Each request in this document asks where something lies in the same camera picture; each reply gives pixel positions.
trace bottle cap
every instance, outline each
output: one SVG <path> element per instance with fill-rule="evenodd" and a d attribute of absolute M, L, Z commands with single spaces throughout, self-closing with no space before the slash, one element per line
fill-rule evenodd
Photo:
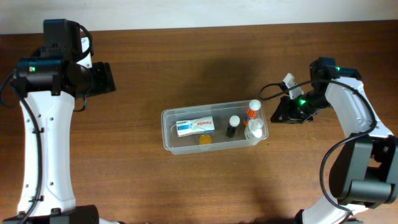
<path fill-rule="evenodd" d="M 252 129 L 253 131 L 255 131 L 255 130 L 261 129 L 261 128 L 263 127 L 263 125 L 264 125 L 263 120 L 260 119 L 260 118 L 257 118 L 257 119 L 254 119 L 254 120 L 251 122 L 251 129 Z"/>
<path fill-rule="evenodd" d="M 257 111 L 261 108 L 261 102 L 259 100 L 251 100 L 249 103 L 249 107 L 253 111 Z"/>
<path fill-rule="evenodd" d="M 241 122 L 241 119 L 240 119 L 238 116 L 236 116 L 236 115 L 232 116 L 232 117 L 229 119 L 229 124 L 230 124 L 232 127 L 237 127 L 237 126 L 239 125 L 240 122 Z"/>

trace brown tabletop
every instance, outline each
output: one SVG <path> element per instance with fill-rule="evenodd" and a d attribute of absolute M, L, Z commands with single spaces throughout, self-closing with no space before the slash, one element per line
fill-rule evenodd
<path fill-rule="evenodd" d="M 319 56 L 357 68 L 382 122 L 398 133 L 398 21 L 92 32 L 93 61 L 111 64 L 117 91 L 74 113 L 70 167 L 77 205 L 126 223 L 238 223 L 292 218 L 322 192 L 321 159 L 344 138 L 336 114 L 273 124 L 257 146 L 182 156 L 163 147 L 163 110 L 257 98 L 288 72 L 310 79 Z M 42 46 L 41 34 L 0 36 L 1 80 Z M 305 86 L 304 91 L 311 90 Z M 272 87 L 264 95 L 277 93 Z M 5 100 L 15 100 L 11 90 Z M 24 176 L 21 109 L 0 109 L 0 219 L 14 216 Z M 326 173 L 332 165 L 327 165 Z M 396 223 L 398 203 L 357 215 Z"/>

